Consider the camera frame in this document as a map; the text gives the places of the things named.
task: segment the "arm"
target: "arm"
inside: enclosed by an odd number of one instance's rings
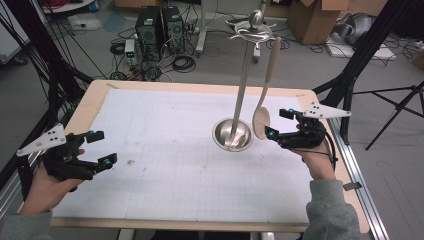
[[[303,240],[360,239],[358,216],[344,200],[343,183],[336,180],[325,145],[292,151],[302,156],[314,179],[310,183],[312,200],[306,206],[309,226]]]
[[[18,214],[4,216],[0,222],[0,239],[51,239],[48,236],[51,209],[57,206],[82,180],[59,182],[44,167],[37,170],[25,203]]]

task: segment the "robotic hand exoskeleton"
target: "robotic hand exoskeleton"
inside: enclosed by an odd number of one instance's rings
[[[86,140],[87,143],[104,139],[102,131],[65,136],[63,125],[58,124],[40,138],[30,143],[25,148],[18,150],[18,156],[24,156],[33,152],[46,150],[40,156],[49,175],[58,180],[70,178],[92,180],[93,176],[106,169],[111,169],[117,162],[117,154],[99,158],[96,162],[81,161],[78,159],[79,148]]]
[[[319,146],[325,138],[324,125],[315,118],[305,117],[302,112],[293,109],[280,109],[280,117],[294,119],[299,122],[299,131],[291,133],[279,133],[271,127],[265,127],[265,134],[269,140],[273,140],[282,148],[313,148]]]
[[[314,148],[321,144],[327,137],[330,142],[331,151],[326,142],[328,156],[332,163],[333,169],[336,168],[337,158],[335,156],[335,146],[319,119],[348,117],[349,111],[339,110],[336,108],[312,103],[305,112],[297,112],[293,109],[280,109],[280,117],[294,119],[299,122],[298,131],[291,133],[280,133],[278,130],[265,126],[265,135],[269,140],[275,141],[278,145],[285,149],[295,148]]]

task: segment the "stainless steel bowl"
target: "stainless steel bowl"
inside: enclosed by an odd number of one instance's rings
[[[242,120],[239,120],[237,130],[231,136],[231,127],[233,119],[224,119],[215,124],[212,130],[212,136],[215,143],[222,149],[230,152],[240,152],[252,145],[252,130]]]

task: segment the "metal rail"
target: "metal rail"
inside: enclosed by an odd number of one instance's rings
[[[352,148],[349,145],[346,145],[341,134],[340,134],[340,120],[339,119],[328,119],[328,124],[330,125],[331,132],[334,136],[334,141],[337,143],[340,154],[346,165],[346,169],[349,173],[349,176],[352,179],[352,182],[359,182],[362,187],[356,190],[359,201],[364,210],[367,221],[370,225],[370,230],[373,237],[376,240],[389,240],[387,235],[386,228],[380,218],[380,215],[375,207],[374,201],[372,200],[371,193],[368,190],[365,179],[362,175],[361,170],[359,169],[358,162],[356,161],[355,155],[353,154]]]

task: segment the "tripod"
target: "tripod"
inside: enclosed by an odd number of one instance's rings
[[[399,113],[402,110],[408,111],[412,114],[415,114],[419,117],[424,118],[424,97],[423,97],[423,92],[424,92],[424,81],[422,81],[420,83],[420,85],[415,86],[412,85],[410,87],[404,87],[404,88],[391,88],[391,89],[381,89],[381,90],[374,90],[374,91],[365,91],[365,92],[356,92],[353,94],[365,94],[365,93],[371,93],[374,94],[375,96],[383,99],[386,102],[389,102],[391,104],[393,104],[395,106],[396,109],[396,113],[390,118],[390,120],[384,125],[383,129],[381,129],[381,131],[377,134],[377,136],[371,141],[371,143],[368,145],[368,147],[366,148],[366,150],[370,149],[371,146],[375,143],[375,141],[377,141],[377,139],[381,136],[381,134],[383,134],[383,132],[387,129],[387,127],[389,127],[389,125],[393,122],[393,120],[395,120],[395,118],[399,115]],[[380,95],[380,92],[393,92],[393,91],[399,91],[399,90],[411,90],[411,93],[409,93],[402,101],[400,101],[399,103],[392,101],[382,95]],[[421,108],[422,108],[422,112],[423,113],[419,113],[416,112],[410,108],[407,108],[406,105],[411,101],[411,99],[416,95],[419,94],[420,95],[420,99],[421,99]]]

